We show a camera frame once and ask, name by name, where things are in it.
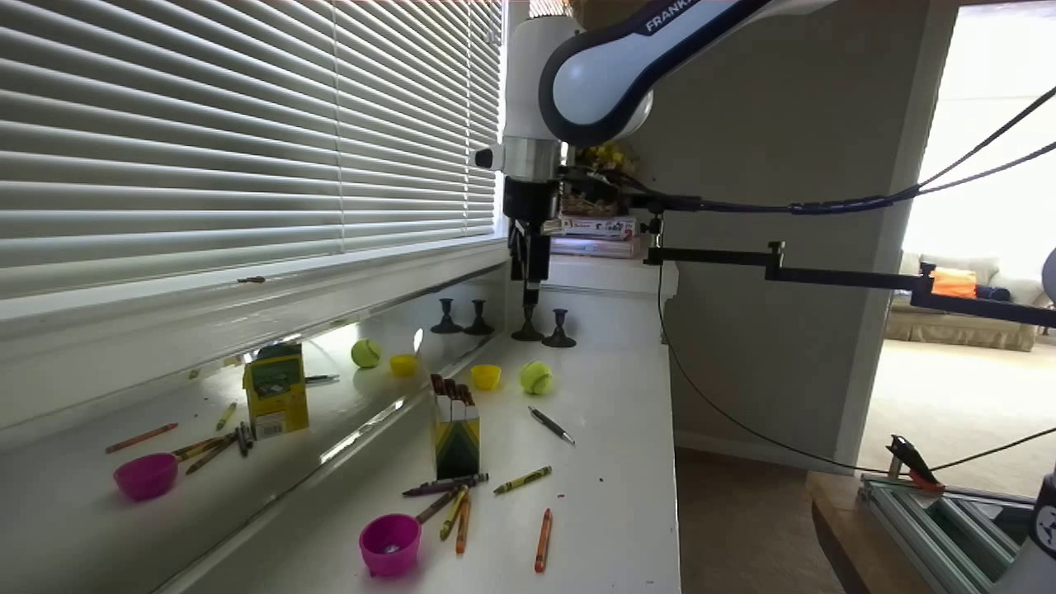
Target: window blind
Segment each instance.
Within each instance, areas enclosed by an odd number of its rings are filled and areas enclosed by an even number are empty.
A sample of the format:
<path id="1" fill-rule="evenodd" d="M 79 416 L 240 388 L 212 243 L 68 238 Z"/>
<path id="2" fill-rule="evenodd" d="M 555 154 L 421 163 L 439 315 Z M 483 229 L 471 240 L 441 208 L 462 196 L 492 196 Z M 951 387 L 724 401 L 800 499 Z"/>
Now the window blind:
<path id="1" fill-rule="evenodd" d="M 496 234 L 500 0 L 0 2 L 0 321 Z"/>

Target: pink cup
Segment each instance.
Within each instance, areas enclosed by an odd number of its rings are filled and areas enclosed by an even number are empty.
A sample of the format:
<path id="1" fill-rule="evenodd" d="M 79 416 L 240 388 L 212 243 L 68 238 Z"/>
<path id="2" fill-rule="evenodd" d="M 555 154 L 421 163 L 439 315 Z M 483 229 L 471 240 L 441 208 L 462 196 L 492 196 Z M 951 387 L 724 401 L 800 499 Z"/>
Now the pink cup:
<path id="1" fill-rule="evenodd" d="M 399 577 L 417 567 L 421 526 L 408 513 L 383 513 L 360 531 L 360 554 L 372 577 Z"/>
<path id="2" fill-rule="evenodd" d="M 125 499 L 147 501 L 175 486 L 177 458 L 167 452 L 141 456 L 113 473 Z"/>

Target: yellow ball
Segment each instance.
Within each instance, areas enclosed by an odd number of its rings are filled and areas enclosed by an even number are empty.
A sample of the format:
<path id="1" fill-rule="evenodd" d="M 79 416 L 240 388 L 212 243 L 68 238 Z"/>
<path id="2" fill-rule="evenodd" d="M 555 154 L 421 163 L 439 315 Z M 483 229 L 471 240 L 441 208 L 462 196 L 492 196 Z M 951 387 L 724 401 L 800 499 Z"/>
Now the yellow ball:
<path id="1" fill-rule="evenodd" d="M 372 340 L 355 340 L 351 355 L 360 368 L 372 368 L 383 359 L 383 351 Z"/>
<path id="2" fill-rule="evenodd" d="M 558 381 L 555 368 L 540 359 L 522 366 L 519 379 L 522 379 L 526 396 L 547 396 L 547 392 L 555 392 L 555 381 Z"/>
<path id="3" fill-rule="evenodd" d="M 394 368 L 394 375 L 419 375 L 419 355 L 417 354 L 394 354 L 390 368 Z"/>
<path id="4" fill-rule="evenodd" d="M 478 392 L 496 392 L 500 387 L 500 366 L 496 363 L 478 363 L 467 368 L 467 381 Z"/>

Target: green ball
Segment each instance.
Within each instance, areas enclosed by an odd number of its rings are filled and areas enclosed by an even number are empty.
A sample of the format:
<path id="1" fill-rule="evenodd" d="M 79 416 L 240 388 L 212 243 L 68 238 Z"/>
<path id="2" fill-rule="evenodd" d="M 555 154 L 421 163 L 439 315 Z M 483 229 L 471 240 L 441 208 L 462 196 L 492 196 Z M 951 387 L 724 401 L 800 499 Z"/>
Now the green ball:
<path id="1" fill-rule="evenodd" d="M 383 351 L 372 340 L 355 340 L 351 355 L 360 368 L 372 368 L 376 363 L 383 363 Z"/>
<path id="2" fill-rule="evenodd" d="M 522 379 L 526 396 L 547 396 L 547 392 L 555 392 L 555 381 L 558 381 L 555 368 L 540 359 L 522 366 L 519 379 Z"/>

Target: floor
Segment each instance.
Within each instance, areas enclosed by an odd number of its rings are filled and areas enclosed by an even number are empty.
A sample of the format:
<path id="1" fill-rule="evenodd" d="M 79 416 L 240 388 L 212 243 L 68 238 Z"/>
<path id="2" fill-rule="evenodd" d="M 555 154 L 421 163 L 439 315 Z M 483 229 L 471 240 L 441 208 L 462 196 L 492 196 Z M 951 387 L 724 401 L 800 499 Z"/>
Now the floor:
<path id="1" fill-rule="evenodd" d="M 687 594 L 841 592 L 806 499 L 806 473 L 681 452 Z"/>
<path id="2" fill-rule="evenodd" d="M 1034 354 L 885 340 L 862 466 L 888 466 L 892 433 L 931 466 L 1056 427 L 1056 340 Z M 1056 466 L 1056 434 L 980 458 L 939 482 L 1034 499 Z"/>

